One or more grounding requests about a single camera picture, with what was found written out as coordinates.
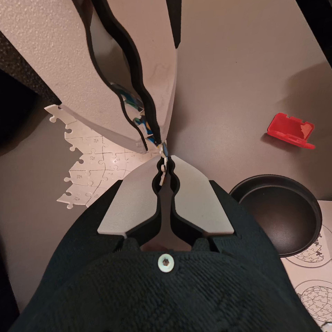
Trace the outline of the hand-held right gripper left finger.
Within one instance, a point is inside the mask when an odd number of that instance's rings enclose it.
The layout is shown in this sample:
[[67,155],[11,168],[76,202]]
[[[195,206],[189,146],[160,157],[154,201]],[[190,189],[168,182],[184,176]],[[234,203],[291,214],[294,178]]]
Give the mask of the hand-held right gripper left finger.
[[98,227],[99,234],[134,238],[144,245],[160,232],[159,183],[163,161],[163,157],[154,157],[122,180]]

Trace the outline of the person's body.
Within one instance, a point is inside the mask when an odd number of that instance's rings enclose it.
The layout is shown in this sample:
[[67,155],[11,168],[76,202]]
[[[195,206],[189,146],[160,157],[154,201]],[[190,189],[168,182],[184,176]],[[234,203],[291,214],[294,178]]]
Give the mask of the person's body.
[[0,239],[0,331],[11,331],[20,312],[5,263],[5,247]]

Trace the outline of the red plastic case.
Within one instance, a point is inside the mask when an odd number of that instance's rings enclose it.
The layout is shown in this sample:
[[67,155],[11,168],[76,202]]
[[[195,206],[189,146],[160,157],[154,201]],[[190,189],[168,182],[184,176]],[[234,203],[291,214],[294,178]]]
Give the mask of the red plastic case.
[[313,150],[315,145],[308,142],[313,130],[314,124],[310,122],[278,113],[268,126],[267,135],[300,148]]

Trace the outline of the person's left forearm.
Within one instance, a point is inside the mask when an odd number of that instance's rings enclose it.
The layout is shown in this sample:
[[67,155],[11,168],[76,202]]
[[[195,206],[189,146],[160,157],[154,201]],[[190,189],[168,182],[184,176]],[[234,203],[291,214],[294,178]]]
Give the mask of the person's left forearm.
[[59,105],[53,95],[40,96],[29,87],[0,71],[0,152],[1,156],[13,150],[22,135],[27,133],[27,123],[39,106]]

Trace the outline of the curved white puzzle piece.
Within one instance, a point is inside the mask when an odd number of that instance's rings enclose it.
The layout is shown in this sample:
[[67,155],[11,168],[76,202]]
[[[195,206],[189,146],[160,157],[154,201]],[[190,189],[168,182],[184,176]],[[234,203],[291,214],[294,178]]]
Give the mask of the curved white puzzle piece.
[[163,186],[164,182],[165,182],[165,178],[166,178],[167,173],[168,173],[168,157],[164,157],[164,161],[161,164],[160,169],[161,169],[162,175],[161,175],[161,179],[160,179],[159,185]]

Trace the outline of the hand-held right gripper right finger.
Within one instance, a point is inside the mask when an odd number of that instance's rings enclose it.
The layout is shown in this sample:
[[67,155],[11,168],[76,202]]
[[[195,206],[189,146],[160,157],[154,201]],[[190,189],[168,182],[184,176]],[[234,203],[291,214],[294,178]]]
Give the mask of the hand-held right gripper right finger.
[[172,232],[188,245],[199,238],[234,234],[209,179],[177,156],[168,158]]

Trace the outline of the folded puzzle instruction leaflet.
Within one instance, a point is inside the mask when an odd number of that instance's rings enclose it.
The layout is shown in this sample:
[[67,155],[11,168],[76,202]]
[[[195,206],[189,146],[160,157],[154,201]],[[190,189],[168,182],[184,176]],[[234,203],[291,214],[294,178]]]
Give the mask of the folded puzzle instruction leaflet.
[[289,279],[322,331],[332,331],[332,202],[318,201],[322,227],[305,251],[282,258]]

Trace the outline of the black round puzzle stand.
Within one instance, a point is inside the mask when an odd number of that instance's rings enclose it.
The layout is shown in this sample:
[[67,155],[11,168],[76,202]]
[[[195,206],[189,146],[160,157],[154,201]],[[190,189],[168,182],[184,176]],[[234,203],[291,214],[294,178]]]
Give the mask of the black round puzzle stand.
[[281,258],[305,251],[320,234],[322,212],[316,197],[291,178],[253,176],[229,194],[255,218]]

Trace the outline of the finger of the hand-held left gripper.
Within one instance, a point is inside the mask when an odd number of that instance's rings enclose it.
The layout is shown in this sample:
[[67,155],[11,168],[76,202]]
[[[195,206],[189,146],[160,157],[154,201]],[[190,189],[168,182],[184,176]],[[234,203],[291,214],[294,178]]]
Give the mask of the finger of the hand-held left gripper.
[[60,100],[60,107],[110,141],[147,147],[122,96],[101,72],[77,1],[1,1],[1,32]]
[[131,83],[143,102],[156,144],[165,142],[172,116],[177,50],[167,1],[92,1],[105,30],[124,52]]

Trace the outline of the partly built white puzzle ball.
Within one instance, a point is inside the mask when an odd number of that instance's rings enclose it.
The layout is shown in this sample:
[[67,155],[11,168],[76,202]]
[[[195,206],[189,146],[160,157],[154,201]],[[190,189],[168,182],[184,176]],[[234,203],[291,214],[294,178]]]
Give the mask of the partly built white puzzle ball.
[[52,116],[49,121],[55,123],[58,119],[65,124],[64,139],[70,144],[70,150],[79,150],[80,159],[69,169],[69,177],[65,182],[71,182],[58,202],[65,203],[68,209],[74,205],[89,207],[115,182],[123,180],[131,171],[154,157],[167,157],[166,141],[157,144],[152,130],[147,122],[143,102],[121,85],[112,83],[112,87],[120,93],[129,119],[143,134],[146,153],[137,153],[122,147],[105,138],[95,130],[75,119],[60,106],[50,105],[44,109]]

